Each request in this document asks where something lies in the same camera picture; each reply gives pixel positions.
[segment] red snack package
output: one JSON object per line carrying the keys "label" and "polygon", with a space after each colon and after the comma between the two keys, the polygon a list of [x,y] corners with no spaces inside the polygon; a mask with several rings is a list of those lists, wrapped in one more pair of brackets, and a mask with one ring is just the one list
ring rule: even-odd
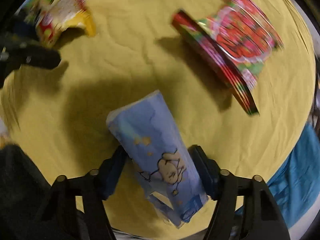
{"label": "red snack package", "polygon": [[250,90],[272,49],[283,46],[267,16],[251,0],[230,0],[197,23],[180,11],[172,25],[231,87],[243,109],[258,113]]}

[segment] blue cloth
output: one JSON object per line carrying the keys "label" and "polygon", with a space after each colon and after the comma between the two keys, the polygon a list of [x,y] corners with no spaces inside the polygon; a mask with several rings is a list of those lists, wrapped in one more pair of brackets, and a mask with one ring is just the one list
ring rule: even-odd
{"label": "blue cloth", "polygon": [[267,185],[288,228],[313,205],[320,193],[320,143],[310,124]]}
{"label": "blue cloth", "polygon": [[132,159],[146,197],[175,226],[189,222],[208,198],[161,93],[111,112],[107,126]]}

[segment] yellow snack bag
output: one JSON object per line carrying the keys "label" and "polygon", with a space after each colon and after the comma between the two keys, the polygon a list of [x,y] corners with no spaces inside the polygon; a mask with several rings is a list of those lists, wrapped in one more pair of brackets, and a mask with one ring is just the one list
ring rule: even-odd
{"label": "yellow snack bag", "polygon": [[36,32],[44,46],[52,47],[67,28],[82,28],[89,37],[96,34],[95,24],[85,1],[59,0],[53,5],[45,0],[39,2],[41,11]]}

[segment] yellow fabric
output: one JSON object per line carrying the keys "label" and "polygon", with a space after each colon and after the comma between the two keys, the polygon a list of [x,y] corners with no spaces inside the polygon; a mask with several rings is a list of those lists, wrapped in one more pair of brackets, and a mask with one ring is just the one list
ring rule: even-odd
{"label": "yellow fabric", "polygon": [[[212,71],[170,26],[184,8],[199,19],[223,0],[88,0],[94,38],[69,31],[57,46],[65,61],[52,71],[22,66],[1,91],[2,119],[13,140],[49,183],[82,176],[111,156],[109,111],[159,89],[187,147],[199,144],[220,167],[266,181],[286,159],[307,120],[315,83],[310,34],[289,0],[253,0],[285,49],[273,52],[253,91],[260,115],[248,116]],[[181,229],[164,223],[127,163],[105,202],[111,225],[153,239],[179,239],[208,226],[209,201]]]}

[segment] blue plastic wrapper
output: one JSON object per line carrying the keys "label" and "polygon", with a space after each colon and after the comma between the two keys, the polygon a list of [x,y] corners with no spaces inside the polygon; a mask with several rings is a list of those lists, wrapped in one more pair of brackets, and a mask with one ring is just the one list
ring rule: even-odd
{"label": "blue plastic wrapper", "polygon": [[112,111],[107,126],[132,159],[148,200],[176,227],[189,222],[208,197],[162,94]]}

